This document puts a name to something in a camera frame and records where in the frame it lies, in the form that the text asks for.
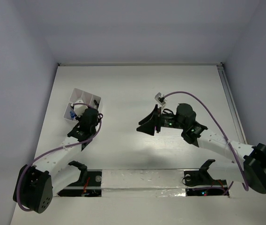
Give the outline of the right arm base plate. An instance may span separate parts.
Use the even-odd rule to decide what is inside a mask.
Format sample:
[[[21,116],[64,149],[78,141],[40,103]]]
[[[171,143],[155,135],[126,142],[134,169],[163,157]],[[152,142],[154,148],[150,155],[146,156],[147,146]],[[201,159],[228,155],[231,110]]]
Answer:
[[[181,182],[186,187],[186,196],[229,196],[226,180],[214,180],[208,173],[214,162],[209,159],[199,169],[184,171]]]

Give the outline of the blue clear glue bottle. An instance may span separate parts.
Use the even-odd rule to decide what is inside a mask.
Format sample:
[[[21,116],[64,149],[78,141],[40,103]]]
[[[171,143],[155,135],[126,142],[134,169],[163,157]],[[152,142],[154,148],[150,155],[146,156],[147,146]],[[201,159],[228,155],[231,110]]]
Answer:
[[[75,115],[75,113],[73,111],[70,111],[70,117],[71,117],[72,120],[76,117],[76,115]]]

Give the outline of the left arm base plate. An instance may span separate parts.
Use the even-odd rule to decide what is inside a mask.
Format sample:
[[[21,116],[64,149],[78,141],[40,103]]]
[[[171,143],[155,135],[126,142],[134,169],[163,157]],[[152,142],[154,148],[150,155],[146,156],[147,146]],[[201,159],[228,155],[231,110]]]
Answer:
[[[102,170],[87,170],[82,178],[58,192],[60,197],[101,197]]]

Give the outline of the white divided organizer tray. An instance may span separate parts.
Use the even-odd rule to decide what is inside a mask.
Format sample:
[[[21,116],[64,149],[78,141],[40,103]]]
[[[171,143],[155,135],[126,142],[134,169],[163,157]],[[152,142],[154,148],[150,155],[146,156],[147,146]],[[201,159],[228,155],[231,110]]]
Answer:
[[[99,109],[95,107],[94,102],[93,102],[94,99],[100,102]],[[97,109],[99,112],[102,111],[102,99],[100,96],[91,94],[81,89],[74,88],[70,96],[69,102],[66,105],[66,110],[63,115],[63,118],[70,122],[78,122],[78,119],[81,117],[81,116],[76,116],[73,120],[71,119],[70,111],[73,111],[73,109],[71,108],[71,104],[75,104],[75,105],[81,104],[81,105],[91,106]]]

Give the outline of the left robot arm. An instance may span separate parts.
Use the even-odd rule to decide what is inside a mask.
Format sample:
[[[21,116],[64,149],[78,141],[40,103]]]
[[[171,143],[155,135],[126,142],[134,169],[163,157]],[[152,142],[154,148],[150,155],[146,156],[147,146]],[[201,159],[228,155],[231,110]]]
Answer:
[[[68,185],[88,185],[87,166],[74,158],[97,136],[102,118],[96,108],[87,107],[59,147],[41,154],[20,169],[13,200],[21,210],[43,213],[52,198]]]

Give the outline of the aluminium rail right side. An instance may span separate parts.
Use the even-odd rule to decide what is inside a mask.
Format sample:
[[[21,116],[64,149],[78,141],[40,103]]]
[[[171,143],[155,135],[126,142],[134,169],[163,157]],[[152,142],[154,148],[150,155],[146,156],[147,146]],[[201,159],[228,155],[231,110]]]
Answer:
[[[252,149],[247,143],[245,133],[236,109],[236,104],[229,87],[229,82],[225,74],[224,66],[222,64],[218,64],[216,65],[216,70],[221,80],[237,138],[227,135],[229,138],[229,141],[227,142],[223,137],[223,134],[211,134],[209,140],[202,142],[202,145],[206,149],[212,150],[213,152],[218,153],[227,159],[233,161],[238,159],[240,165],[243,167],[245,161],[244,156],[249,155],[252,152]]]

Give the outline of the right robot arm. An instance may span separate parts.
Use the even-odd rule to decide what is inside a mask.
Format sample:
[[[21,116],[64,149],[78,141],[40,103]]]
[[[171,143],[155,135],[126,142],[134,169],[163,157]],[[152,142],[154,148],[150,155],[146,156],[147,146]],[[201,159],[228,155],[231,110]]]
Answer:
[[[198,170],[189,171],[187,186],[210,185],[213,180],[231,180],[247,184],[252,190],[266,194],[266,145],[256,146],[230,141],[196,121],[196,112],[189,104],[181,103],[176,113],[168,113],[155,106],[139,122],[138,132],[154,136],[161,128],[181,129],[185,142],[224,156],[230,163],[218,167],[215,159],[208,159]]]

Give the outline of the black scissors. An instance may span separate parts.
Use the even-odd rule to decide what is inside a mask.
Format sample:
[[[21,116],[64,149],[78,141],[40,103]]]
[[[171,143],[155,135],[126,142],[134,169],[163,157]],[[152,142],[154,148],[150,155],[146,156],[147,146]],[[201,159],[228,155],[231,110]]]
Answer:
[[[96,107],[97,109],[99,109],[99,107],[100,107],[100,102],[97,101],[97,100],[95,100],[95,99],[94,99],[93,102],[94,102],[95,107]]]

